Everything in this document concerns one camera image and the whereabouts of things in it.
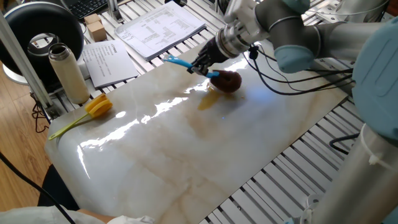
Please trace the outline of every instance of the table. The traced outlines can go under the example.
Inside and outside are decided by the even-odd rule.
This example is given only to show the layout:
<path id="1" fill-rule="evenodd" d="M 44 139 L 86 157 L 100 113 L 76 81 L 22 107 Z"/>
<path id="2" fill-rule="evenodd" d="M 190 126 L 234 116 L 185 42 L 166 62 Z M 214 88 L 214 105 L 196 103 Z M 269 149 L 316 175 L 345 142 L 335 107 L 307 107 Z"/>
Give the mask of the table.
<path id="1" fill-rule="evenodd" d="M 272 46 L 262 44 L 269 54 Z M 181 58 L 191 61 L 199 50 Z M 263 58 L 258 63 L 278 77 Z M 217 66 L 242 75 L 243 86 L 233 96 L 208 90 L 204 77 L 163 64 L 108 93 L 114 103 L 108 116 L 46 143 L 80 207 L 107 215 L 149 215 L 162 224 L 198 223 L 346 97 L 339 89 L 276 95 L 242 56 Z M 83 113 L 80 108 L 56 119 L 49 134 Z"/>

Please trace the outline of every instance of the black cable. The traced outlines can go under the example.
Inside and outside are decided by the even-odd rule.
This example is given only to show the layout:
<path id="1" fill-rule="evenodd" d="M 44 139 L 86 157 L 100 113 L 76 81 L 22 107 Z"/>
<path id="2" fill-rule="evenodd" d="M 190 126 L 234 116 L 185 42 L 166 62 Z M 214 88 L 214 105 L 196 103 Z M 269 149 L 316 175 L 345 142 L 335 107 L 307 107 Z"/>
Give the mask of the black cable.
<path id="1" fill-rule="evenodd" d="M 250 66 L 251 68 L 253 68 L 254 70 L 256 70 L 256 68 L 249 62 L 249 60 L 246 58 L 246 56 L 245 56 L 244 54 L 243 54 L 243 57 L 246 59 L 246 61 L 247 61 L 247 63 L 249 64 L 249 66 Z M 327 77 L 327 76 L 330 76 L 330 75 L 336 75 L 336 74 L 339 74 L 339 73 L 341 73 L 341 72 L 349 73 L 348 70 L 334 71 L 333 73 L 328 73 L 328 74 L 324 74 L 324 75 L 316 75 L 316 76 L 313 76 L 313 77 L 310 77 L 310 78 L 304 78 L 304 79 L 301 79 L 301 80 L 289 81 L 284 75 L 282 75 L 280 72 L 278 72 L 278 71 L 276 71 L 274 68 L 272 68 L 272 66 L 269 64 L 268 60 L 267 60 L 267 63 L 268 63 L 268 66 L 269 66 L 274 72 L 276 72 L 278 75 L 282 76 L 286 81 L 282 81 L 282 80 L 278 80 L 278 79 L 272 78 L 272 77 L 267 76 L 266 74 L 264 74 L 264 73 L 262 73 L 262 72 L 261 72 L 261 75 L 267 77 L 268 79 L 270 79 L 270 80 L 272 80 L 272 81 L 279 82 L 279 83 L 298 83 L 298 82 L 304 82 L 304 81 L 308 81 L 308 80 L 313 80 L 313 79 L 316 79 L 316 78 L 323 78 L 323 77 Z"/>
<path id="2" fill-rule="evenodd" d="M 56 208 L 62 213 L 62 215 L 68 220 L 69 223 L 71 224 L 76 224 L 72 218 L 68 215 L 68 213 L 61 207 L 61 205 L 47 192 L 45 191 L 42 187 L 38 186 L 35 182 L 31 181 L 29 178 L 27 178 L 24 174 L 19 172 L 19 170 L 14 167 L 14 165 L 0 152 L 0 159 L 5 163 L 10 170 L 12 170 L 19 178 L 21 178 L 23 181 L 27 182 L 30 186 L 38 190 L 40 193 L 44 194 L 48 199 L 54 203 Z"/>
<path id="3" fill-rule="evenodd" d="M 35 130 L 36 133 L 42 133 L 44 132 L 46 129 L 48 129 L 48 126 L 44 126 L 44 129 L 41 131 L 38 131 L 37 128 L 39 127 L 38 122 L 40 118 L 45 118 L 47 120 L 47 122 L 50 124 L 50 120 L 49 118 L 44 114 L 44 109 L 42 104 L 36 100 L 36 98 L 34 97 L 33 93 L 30 94 L 30 97 L 32 97 L 32 99 L 35 101 L 35 105 L 32 109 L 32 117 L 33 119 L 35 119 Z"/>
<path id="4" fill-rule="evenodd" d="M 273 60 L 274 62 L 277 61 L 277 60 L 274 59 L 273 57 L 271 57 L 271 56 L 265 54 L 265 51 L 264 51 L 264 49 L 262 48 L 261 45 L 260 45 L 260 47 L 261 47 L 261 49 L 262 49 L 262 52 L 259 50 L 260 54 L 262 54 L 263 56 L 265 56 L 265 58 L 269 58 L 269 59 Z M 322 69 L 306 69 L 305 71 L 308 71 L 308 72 L 327 72 L 326 75 L 328 75 L 328 74 L 331 74 L 331 75 L 332 75 L 332 74 L 339 74 L 339 73 L 352 73 L 352 72 L 354 71 L 354 69 L 353 69 L 353 68 L 349 68 L 349 69 L 340 70 L 340 71 L 322 70 Z"/>
<path id="5" fill-rule="evenodd" d="M 339 151 L 339 152 L 341 152 L 343 154 L 348 155 L 349 152 L 347 152 L 346 150 L 344 150 L 344 149 L 342 149 L 342 148 L 340 148 L 338 146 L 335 146 L 335 143 L 336 142 L 345 141 L 345 140 L 349 140 L 349 139 L 358 138 L 358 136 L 359 136 L 359 133 L 358 134 L 352 134 L 352 135 L 349 135 L 349 136 L 344 136 L 344 137 L 341 137 L 341 138 L 333 139 L 333 140 L 331 140 L 329 142 L 329 146 L 332 147 L 333 149 L 336 149 L 337 151 Z"/>
<path id="6" fill-rule="evenodd" d="M 219 9 L 221 10 L 221 12 L 223 14 L 225 14 L 226 8 L 228 7 L 228 4 L 229 4 L 229 1 L 226 1 L 226 7 L 221 7 L 221 1 L 222 0 L 216 0 L 216 1 L 217 1 L 217 5 L 218 5 Z"/>
<path id="7" fill-rule="evenodd" d="M 32 117 L 35 119 L 35 130 L 36 130 L 36 133 L 42 133 L 47 128 L 49 128 L 48 126 L 44 126 L 43 130 L 41 130 L 41 131 L 37 130 L 37 128 L 39 127 L 39 125 L 38 125 L 39 119 L 40 118 L 46 118 L 44 116 L 43 112 L 40 110 L 40 107 L 39 107 L 39 105 L 37 103 L 35 104 L 35 106 L 32 109 Z"/>
<path id="8" fill-rule="evenodd" d="M 337 84 L 339 82 L 342 82 L 342 81 L 347 80 L 347 79 L 352 77 L 352 75 L 347 75 L 346 77 L 340 78 L 340 79 L 336 80 L 335 82 L 331 82 L 331 83 L 328 83 L 328 84 L 325 84 L 325 85 L 322 85 L 322 86 L 318 86 L 316 88 L 312 88 L 312 89 L 309 89 L 309 90 L 303 90 L 303 91 L 300 91 L 300 92 L 297 92 L 297 93 L 284 93 L 284 92 L 281 92 L 281 91 L 277 91 L 277 90 L 273 89 L 271 86 L 268 85 L 268 83 L 265 81 L 265 79 L 261 75 L 261 72 L 259 70 L 259 66 L 258 66 L 258 64 L 256 62 L 256 59 L 252 59 L 252 60 L 254 62 L 254 65 L 256 66 L 255 71 L 259 74 L 260 79 L 263 82 L 263 84 L 265 84 L 265 86 L 268 87 L 268 89 L 270 89 L 274 93 L 277 93 L 277 94 L 280 94 L 280 95 L 285 95 L 285 96 L 297 96 L 297 95 L 302 95 L 302 94 L 306 94 L 306 93 L 312 93 L 312 92 L 321 90 L 323 88 L 326 88 L 326 87 L 329 87 L 331 85 Z"/>
<path id="9" fill-rule="evenodd" d="M 341 84 L 341 85 L 337 85 L 337 86 L 334 86 L 334 87 L 324 88 L 324 89 L 321 89 L 321 90 L 319 90 L 319 91 L 322 91 L 322 90 L 332 90 L 332 89 L 334 89 L 334 88 L 340 88 L 340 87 L 349 85 L 349 84 L 354 83 L 354 82 L 355 82 L 355 81 L 351 81 L 351 82 L 348 82 L 348 83 L 345 83 L 345 84 Z"/>

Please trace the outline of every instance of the wooden floor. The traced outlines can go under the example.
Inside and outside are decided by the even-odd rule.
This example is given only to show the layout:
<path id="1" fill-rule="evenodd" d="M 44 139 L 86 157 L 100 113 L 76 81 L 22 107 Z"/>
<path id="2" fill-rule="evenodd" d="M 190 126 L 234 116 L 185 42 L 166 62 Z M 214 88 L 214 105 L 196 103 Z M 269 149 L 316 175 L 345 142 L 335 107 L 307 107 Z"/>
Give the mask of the wooden floor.
<path id="1" fill-rule="evenodd" d="M 0 151 L 28 178 L 41 185 L 51 164 L 44 152 L 47 130 L 37 134 L 27 86 L 7 79 L 0 68 Z M 39 129 L 47 124 L 39 119 Z M 36 206 L 39 193 L 0 161 L 0 211 Z"/>

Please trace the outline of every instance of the cable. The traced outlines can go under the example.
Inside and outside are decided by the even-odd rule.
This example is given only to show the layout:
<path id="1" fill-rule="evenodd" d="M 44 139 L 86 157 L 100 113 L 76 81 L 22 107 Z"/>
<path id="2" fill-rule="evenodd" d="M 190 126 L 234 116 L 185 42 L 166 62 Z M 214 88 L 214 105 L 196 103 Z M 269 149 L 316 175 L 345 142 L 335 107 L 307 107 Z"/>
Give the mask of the cable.
<path id="1" fill-rule="evenodd" d="M 340 147 L 335 146 L 335 143 L 336 142 L 345 141 L 345 140 L 349 140 L 349 139 L 354 139 L 354 138 L 357 138 L 358 136 L 359 136 L 359 133 L 358 134 L 352 134 L 352 135 L 349 135 L 349 136 L 344 136 L 344 137 L 341 137 L 341 138 L 333 139 L 333 140 L 331 140 L 329 142 L 329 146 L 332 147 L 333 149 L 336 149 L 337 151 L 339 151 L 339 152 L 341 152 L 343 154 L 348 155 L 349 152 L 347 152 L 346 150 L 344 150 L 344 149 L 342 149 Z"/>
<path id="2" fill-rule="evenodd" d="M 351 82 L 349 82 L 349 83 L 345 83 L 345 84 L 342 84 L 342 85 L 337 85 L 337 86 L 334 86 L 334 87 L 324 88 L 324 89 L 321 89 L 321 90 L 319 90 L 319 91 L 322 91 L 322 90 L 332 90 L 332 89 L 334 89 L 334 88 L 340 88 L 340 87 L 349 85 L 349 84 L 354 83 L 354 82 L 355 82 L 355 81 L 353 80 L 353 81 L 351 81 Z"/>
<path id="3" fill-rule="evenodd" d="M 269 59 L 273 60 L 274 62 L 277 61 L 277 60 L 274 59 L 273 57 L 271 57 L 271 56 L 265 54 L 265 53 L 264 53 L 264 49 L 262 48 L 261 45 L 258 45 L 258 46 L 260 46 L 261 49 L 262 49 L 262 51 L 263 51 L 263 52 L 261 52 L 261 51 L 259 50 L 260 54 L 262 54 L 262 55 L 265 56 L 266 58 L 269 58 Z M 349 68 L 349 69 L 340 70 L 340 71 L 322 70 L 322 69 L 306 69 L 305 71 L 308 71 L 308 72 L 327 72 L 327 74 L 329 74 L 329 73 L 330 73 L 330 74 L 336 74 L 336 73 L 352 73 L 352 72 L 354 71 L 354 69 L 353 69 L 353 68 Z"/>
<path id="4" fill-rule="evenodd" d="M 29 178 L 27 178 L 24 174 L 19 172 L 19 170 L 14 167 L 14 165 L 0 152 L 0 160 L 3 161 L 3 163 L 10 168 L 11 171 L 13 171 L 19 178 L 21 178 L 23 181 L 27 182 L 30 186 L 38 190 L 40 193 L 44 194 L 48 199 L 54 203 L 56 208 L 62 213 L 62 215 L 68 220 L 69 223 L 71 224 L 76 224 L 72 218 L 68 215 L 68 213 L 61 207 L 61 205 L 47 192 L 45 191 L 42 187 L 38 186 L 35 182 L 31 181 Z"/>
<path id="5" fill-rule="evenodd" d="M 292 83 L 292 82 L 303 82 L 303 81 L 306 81 L 306 80 L 314 79 L 314 77 L 310 77 L 310 78 L 306 78 L 306 79 L 303 79 L 303 80 L 296 80 L 296 81 L 290 82 L 290 81 L 288 81 L 288 79 L 287 79 L 285 76 L 283 76 L 283 75 L 282 75 L 281 73 L 279 73 L 278 71 L 274 70 L 274 69 L 269 65 L 269 62 L 267 61 L 267 62 L 268 62 L 268 66 L 270 66 L 270 68 L 273 69 L 274 72 L 276 72 L 276 73 L 278 73 L 279 75 L 281 75 L 282 77 L 284 77 L 285 80 L 286 80 L 286 82 L 285 82 L 285 81 L 282 81 L 282 80 L 276 80 L 276 79 L 271 78 L 271 77 L 265 75 L 264 73 L 260 72 L 259 67 L 258 67 L 258 64 L 257 64 L 257 62 L 256 62 L 256 58 L 258 57 L 258 52 L 259 52 L 259 51 L 258 51 L 258 46 L 256 46 L 256 47 L 251 47 L 251 48 L 249 49 L 249 52 L 250 52 L 249 57 L 253 60 L 253 62 L 254 62 L 254 64 L 255 64 L 256 67 L 254 68 L 254 67 L 250 64 L 250 62 L 248 61 L 248 59 L 246 58 L 246 56 L 243 54 L 243 56 L 244 56 L 245 60 L 247 61 L 247 63 L 259 74 L 261 81 L 263 82 L 263 84 L 265 84 L 266 87 L 268 87 L 268 88 L 269 88 L 271 91 L 273 91 L 274 93 L 277 93 L 277 94 L 280 94 L 280 95 L 290 95 L 290 96 L 294 96 L 294 95 L 301 95 L 301 94 L 304 94 L 304 93 L 310 93 L 310 92 L 314 92 L 314 91 L 329 90 L 329 89 L 332 89 L 332 88 L 337 88 L 337 87 L 340 87 L 340 86 L 348 85 L 348 83 L 345 83 L 345 84 L 340 85 L 340 86 L 334 86 L 334 87 L 331 87 L 331 88 L 326 88 L 326 87 L 328 87 L 328 86 L 337 84 L 337 83 L 339 83 L 339 82 L 342 82 L 342 81 L 345 80 L 345 79 L 349 79 L 349 78 L 352 77 L 352 75 L 348 75 L 347 77 L 340 78 L 339 80 L 337 80 L 337 81 L 335 81 L 335 82 L 332 82 L 332 83 L 329 83 L 329 84 L 326 84 L 326 85 L 322 85 L 322 86 L 319 86 L 319 87 L 316 87 L 316 88 L 312 88 L 312 89 L 309 89 L 309 90 L 298 90 L 298 89 L 295 89 L 295 88 L 291 87 L 290 83 Z M 273 81 L 276 81 L 276 82 L 287 83 L 287 84 L 289 85 L 289 87 L 290 87 L 292 90 L 295 90 L 295 91 L 298 91 L 298 92 L 296 92 L 296 93 L 284 93 L 284 92 L 277 91 L 277 90 L 271 88 L 262 76 L 265 76 L 265 77 L 267 77 L 267 78 L 269 78 L 269 79 L 271 79 L 271 80 L 273 80 Z"/>
<path id="6" fill-rule="evenodd" d="M 363 11 L 363 12 L 355 12 L 355 13 L 349 13 L 349 14 L 338 14 L 338 13 L 321 13 L 321 12 L 317 12 L 317 11 L 313 11 L 313 10 L 308 10 L 307 12 L 315 12 L 317 14 L 323 14 L 323 15 L 332 15 L 332 16 L 355 16 L 355 15 L 359 15 L 362 13 L 367 13 L 367 12 L 371 12 L 373 10 L 379 9 L 381 7 L 383 7 L 385 4 L 387 4 L 390 0 L 387 0 L 385 3 L 381 4 L 378 7 L 375 7 L 373 9 L 370 9 L 368 11 Z"/>
<path id="7" fill-rule="evenodd" d="M 261 79 L 261 81 L 263 82 L 263 84 L 265 84 L 265 86 L 268 87 L 268 89 L 270 89 L 270 90 L 273 91 L 274 93 L 277 93 L 277 94 L 280 94 L 280 95 L 284 95 L 284 96 L 297 96 L 297 95 L 302 95 L 302 94 L 306 94 L 306 93 L 312 93 L 312 92 L 321 90 L 321 89 L 323 89 L 323 88 L 325 88 L 325 87 L 329 87 L 329 86 L 331 86 L 331 85 L 337 84 L 337 83 L 339 83 L 339 82 L 342 82 L 342 81 L 347 80 L 347 79 L 349 79 L 349 78 L 352 77 L 352 75 L 347 75 L 346 77 L 340 78 L 340 79 L 338 79 L 338 80 L 335 81 L 335 82 L 328 83 L 328 84 L 325 84 L 325 85 L 322 85 L 322 86 L 318 86 L 318 87 L 316 87 L 316 88 L 312 88 L 312 89 L 309 89 L 309 90 L 303 90 L 303 91 L 300 91 L 300 92 L 298 92 L 298 93 L 284 93 L 284 92 L 281 92 L 281 91 L 277 91 L 277 90 L 273 89 L 271 86 L 268 85 L 268 83 L 267 83 L 267 82 L 265 81 L 265 79 L 262 77 L 261 72 L 259 71 L 259 67 L 258 67 L 258 64 L 257 64 L 257 62 L 256 62 L 256 59 L 252 59 L 252 60 L 253 60 L 253 62 L 254 62 L 254 65 L 256 66 L 256 72 L 259 74 L 260 79 Z"/>
<path id="8" fill-rule="evenodd" d="M 40 110 L 40 107 L 39 107 L 39 105 L 37 103 L 35 104 L 35 106 L 32 109 L 32 117 L 35 119 L 35 130 L 36 130 L 36 133 L 42 133 L 47 128 L 49 128 L 48 126 L 44 126 L 43 130 L 41 130 L 41 131 L 37 130 L 37 128 L 38 128 L 38 124 L 37 123 L 39 121 L 39 118 L 46 118 L 44 116 L 43 112 Z"/>
<path id="9" fill-rule="evenodd" d="M 246 59 L 246 61 L 249 64 L 249 66 L 255 70 L 256 68 L 249 62 L 248 58 L 246 58 L 246 56 L 244 54 L 243 54 L 243 57 Z M 298 83 L 298 82 L 304 82 L 304 81 L 308 81 L 308 80 L 313 80 L 313 79 L 316 79 L 316 78 L 323 78 L 323 77 L 327 77 L 327 76 L 330 76 L 330 75 L 336 75 L 336 74 L 339 74 L 339 73 L 350 73 L 350 71 L 351 71 L 351 69 L 342 70 L 342 71 L 333 71 L 331 73 L 327 73 L 327 74 L 324 74 L 324 75 L 316 75 L 316 76 L 309 77 L 309 78 L 304 78 L 304 79 L 301 79 L 301 80 L 289 81 L 284 75 L 282 75 L 280 72 L 278 72 L 274 68 L 272 68 L 272 66 L 269 64 L 268 60 L 267 60 L 267 63 L 268 63 L 268 66 L 270 66 L 270 68 L 274 72 L 276 72 L 279 75 L 281 75 L 286 81 L 282 81 L 282 80 L 278 80 L 278 79 L 269 77 L 269 76 L 267 76 L 266 74 L 264 74 L 262 72 L 261 72 L 261 75 L 264 75 L 265 77 L 269 78 L 270 80 L 275 81 L 275 82 L 279 82 L 279 83 Z"/>

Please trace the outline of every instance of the white cylinder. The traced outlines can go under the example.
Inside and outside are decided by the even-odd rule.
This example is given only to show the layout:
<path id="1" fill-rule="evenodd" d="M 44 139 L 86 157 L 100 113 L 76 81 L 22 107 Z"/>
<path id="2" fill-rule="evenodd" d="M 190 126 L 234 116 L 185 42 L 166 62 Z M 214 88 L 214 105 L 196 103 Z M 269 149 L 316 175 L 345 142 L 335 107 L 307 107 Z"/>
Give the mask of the white cylinder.
<path id="1" fill-rule="evenodd" d="M 90 93 L 73 52 L 65 44 L 54 44 L 49 59 L 69 100 L 74 104 L 86 102 Z"/>
<path id="2" fill-rule="evenodd" d="M 397 205 L 398 147 L 364 125 L 312 224 L 380 224 Z"/>

